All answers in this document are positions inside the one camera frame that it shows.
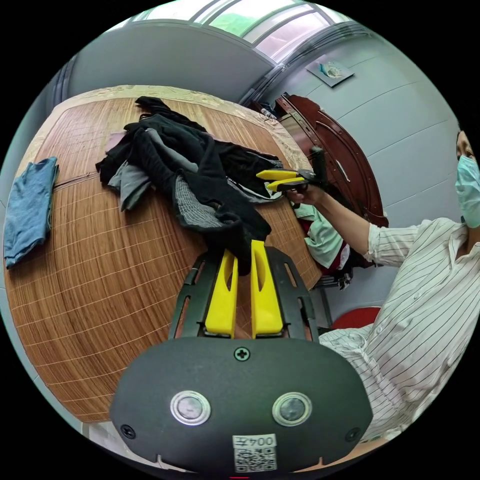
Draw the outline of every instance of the window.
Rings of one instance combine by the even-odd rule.
[[[308,4],[303,4],[296,6],[295,8],[289,8],[288,10],[280,11],[273,16],[270,16],[269,18],[261,22],[259,25],[252,28],[252,30],[249,31],[243,38],[247,42],[255,43],[262,35],[266,34],[269,30],[274,28],[279,23],[291,17],[294,17],[301,12],[308,11],[313,12],[312,7]]]
[[[112,28],[109,28],[107,30],[107,32],[111,32],[112,30],[116,30],[116,29],[121,29],[130,19],[127,18],[126,20],[124,21],[121,21],[120,23],[118,23],[117,25],[113,26]]]
[[[176,20],[223,30],[274,62],[282,62],[312,35],[352,19],[304,0],[173,0],[124,20],[107,32],[145,20]]]
[[[279,8],[295,6],[297,3],[294,0],[242,0],[227,8],[209,24],[241,37],[263,17]]]
[[[256,48],[275,62],[281,62],[302,42],[328,26],[328,21],[319,13],[309,13],[281,26]]]
[[[325,12],[336,24],[341,22],[350,22],[352,19],[349,16],[344,15],[343,13],[339,13],[335,10],[330,10],[326,6],[320,7],[323,12]]]
[[[190,20],[210,0],[175,0],[150,10],[139,20]]]

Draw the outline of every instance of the striped shirt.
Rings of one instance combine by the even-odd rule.
[[[467,227],[447,218],[370,226],[365,258],[398,267],[390,293],[373,324],[319,338],[363,381],[373,419],[362,441],[402,432],[458,365],[480,316],[480,242],[456,260],[466,240]]]

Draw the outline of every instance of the fabric sleeve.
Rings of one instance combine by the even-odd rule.
[[[431,223],[430,220],[424,220],[420,225],[407,228],[385,228],[370,224],[365,260],[390,267],[400,267],[415,240]]]

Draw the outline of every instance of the dark wooden furniture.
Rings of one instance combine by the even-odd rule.
[[[250,108],[260,111],[262,106],[253,102]],[[325,150],[328,180],[353,210],[369,222],[387,227],[374,174],[353,137],[309,98],[284,93],[275,101],[274,112],[308,158],[313,146]]]

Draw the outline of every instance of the wooden table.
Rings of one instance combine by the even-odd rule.
[[[122,371],[148,347],[166,340],[177,293],[205,249],[158,196],[123,213],[116,195],[101,186],[95,163],[105,156],[111,133],[138,121],[142,112],[135,99],[140,96],[163,99],[217,138],[277,155],[287,167],[309,167],[278,122],[199,92],[124,85],[70,98],[54,109],[17,173],[28,162],[58,158],[51,236],[5,270],[5,286],[28,358],[82,422],[107,420]],[[310,289],[319,271],[290,205],[282,199],[258,210],[272,227],[266,243],[293,259]],[[248,333],[247,277],[239,283],[237,323]]]

